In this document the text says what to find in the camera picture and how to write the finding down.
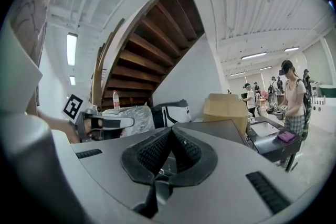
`gray table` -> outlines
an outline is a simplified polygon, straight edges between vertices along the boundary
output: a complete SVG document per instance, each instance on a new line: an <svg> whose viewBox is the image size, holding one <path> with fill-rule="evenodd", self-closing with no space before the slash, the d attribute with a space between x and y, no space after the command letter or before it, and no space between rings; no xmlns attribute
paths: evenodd
<svg viewBox="0 0 336 224"><path fill-rule="evenodd" d="M260 116L256 117L256 122L252 123L251 126L260 122L268 122L275 128L279 129L280 132L260 137L251 128L246 132L248 136L247 141L252 143L253 149L257 150L260 155L264 156L271 162L281 161L290 156L289 163L286 167L286 171L289 172L295 155L300 150L302 142L301 137L297 135L290 143L285 143L277 138L278 134L285 130L282 125L270 120L269 118Z"/></svg>
<svg viewBox="0 0 336 224"><path fill-rule="evenodd" d="M244 135L239 131L236 124L232 120L176 123L174 126L199 131L215 137L224 138L249 146L246 139L244 138Z"/></svg>

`staircase underside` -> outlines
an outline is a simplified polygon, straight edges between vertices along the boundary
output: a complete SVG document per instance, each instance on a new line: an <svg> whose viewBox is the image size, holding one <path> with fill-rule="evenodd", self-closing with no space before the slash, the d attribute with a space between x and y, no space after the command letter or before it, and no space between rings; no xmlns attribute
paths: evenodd
<svg viewBox="0 0 336 224"><path fill-rule="evenodd" d="M156 0L130 31L112 66L102 110L144 105L169 72L204 34L193 0Z"/></svg>

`wooden stair step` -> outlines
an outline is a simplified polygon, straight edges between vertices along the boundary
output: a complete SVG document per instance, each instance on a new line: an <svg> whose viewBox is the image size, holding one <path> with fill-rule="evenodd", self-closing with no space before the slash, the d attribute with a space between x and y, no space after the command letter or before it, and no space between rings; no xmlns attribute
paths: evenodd
<svg viewBox="0 0 336 224"><path fill-rule="evenodd" d="M147 60L139 55L136 55L128 50L123 50L120 53L120 59L123 59L125 61L129 61L132 63L136 63L139 66L146 67L148 69L154 70L159 74L166 74L166 69L157 65L156 63L153 63L150 60Z"/></svg>
<svg viewBox="0 0 336 224"><path fill-rule="evenodd" d="M155 76L152 74L148 74L142 71L138 71L135 69L122 67L122 66L115 66L112 73L114 75L124 76L128 78L136 78L136 79L151 81L155 83L161 82L161 77L159 76Z"/></svg>
<svg viewBox="0 0 336 224"><path fill-rule="evenodd" d="M179 0L160 0L163 6L169 11L174 20L180 26L184 36L188 40L194 40L197 38L196 32L191 24L184 9L179 3Z"/></svg>
<svg viewBox="0 0 336 224"><path fill-rule="evenodd" d="M153 54L158 59L162 60L163 62L167 63L168 65L174 65L174 60L170 58L167 54L156 48L154 45L150 44L147 40L143 39L142 37L138 36L137 34L133 33L130 37L130 41L137 44L141 48L145 49L146 51Z"/></svg>
<svg viewBox="0 0 336 224"><path fill-rule="evenodd" d="M158 2L156 6L152 8L152 10L147 14L147 17L160 26L164 26L164 28L161 27L161 29L164 29L166 34L167 32L176 32L176 34L171 36L171 38L175 40L176 44L180 45L181 47L186 47L188 40L185 38L179 25L161 2Z"/></svg>
<svg viewBox="0 0 336 224"><path fill-rule="evenodd" d="M148 98L133 98L133 105L135 104L145 104L147 102ZM130 98L120 98L119 97L119 104L121 106L124 105L131 105ZM102 107L104 106L111 106L113 108L113 98L106 98L103 99Z"/></svg>
<svg viewBox="0 0 336 224"><path fill-rule="evenodd" d="M117 90L119 98L138 98L138 97L147 97L149 98L148 92L142 91L120 91ZM113 98L113 90L107 90L104 98Z"/></svg>
<svg viewBox="0 0 336 224"><path fill-rule="evenodd" d="M150 30L152 33L154 33L160 40L163 41L163 45L170 50L174 55L181 56L180 50L178 49L177 45L171 39L161 30L159 27L153 23L148 18L143 18L142 22L144 26Z"/></svg>
<svg viewBox="0 0 336 224"><path fill-rule="evenodd" d="M189 21L193 25L193 28L195 29L196 33L197 32L204 33L202 20L198 14L198 10L194 0L178 0L178 2L180 3L186 15L188 16Z"/></svg>
<svg viewBox="0 0 336 224"><path fill-rule="evenodd" d="M111 79L109 81L109 88L120 88L120 89L138 89L138 90L148 90L153 91L155 86L152 84L128 81L128 80L119 80Z"/></svg>

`backpack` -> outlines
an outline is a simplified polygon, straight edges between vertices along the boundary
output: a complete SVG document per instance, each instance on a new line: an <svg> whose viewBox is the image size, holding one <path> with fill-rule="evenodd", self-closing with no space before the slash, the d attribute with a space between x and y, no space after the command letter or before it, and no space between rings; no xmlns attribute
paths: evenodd
<svg viewBox="0 0 336 224"><path fill-rule="evenodd" d="M302 81L302 79L298 79L296 81L296 87L298 87L298 83L299 81ZM304 109L305 109L305 117L304 117L304 124L305 125L308 125L309 123L309 120L310 120L310 114L311 114L311 108L312 108L312 105L311 105L311 98L310 98L310 93L309 91L306 89L306 92L304 93L303 95L303 106L304 106Z"/></svg>
<svg viewBox="0 0 336 224"><path fill-rule="evenodd" d="M273 93L273 86L270 84L268 87L268 94L272 94Z"/></svg>

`ceiling light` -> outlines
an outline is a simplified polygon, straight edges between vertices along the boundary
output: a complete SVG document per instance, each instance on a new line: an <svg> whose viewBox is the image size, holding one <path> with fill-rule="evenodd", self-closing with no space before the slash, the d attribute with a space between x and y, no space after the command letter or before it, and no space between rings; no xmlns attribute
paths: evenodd
<svg viewBox="0 0 336 224"><path fill-rule="evenodd" d="M75 65L76 44L78 36L76 34L69 33L67 35L67 57L68 65Z"/></svg>
<svg viewBox="0 0 336 224"><path fill-rule="evenodd" d="M329 5L335 10L334 3L332 1L329 1Z"/></svg>
<svg viewBox="0 0 336 224"><path fill-rule="evenodd" d="M261 52L261 53L259 53L259 54L252 54L252 55L248 55L248 56L244 56L244 57L242 57L242 60L244 60L244 59L249 59L249 58L253 58L253 57L258 57L258 56L263 56L263 55L265 55L267 52Z"/></svg>
<svg viewBox="0 0 336 224"><path fill-rule="evenodd" d="M70 76L69 79L70 79L71 85L76 85L76 81L75 81L75 77L74 76Z"/></svg>
<svg viewBox="0 0 336 224"><path fill-rule="evenodd" d="M292 50L298 50L298 49L300 49L300 47L288 48L288 49L285 49L285 51L292 51Z"/></svg>
<svg viewBox="0 0 336 224"><path fill-rule="evenodd" d="M271 67L265 67L265 68L261 68L260 70L265 70L265 69L269 69L269 68L271 68Z"/></svg>
<svg viewBox="0 0 336 224"><path fill-rule="evenodd" d="M241 74L245 74L245 72L241 72L241 73L237 73L237 74L232 74L232 75L230 75L230 77L236 76L236 75L241 75Z"/></svg>

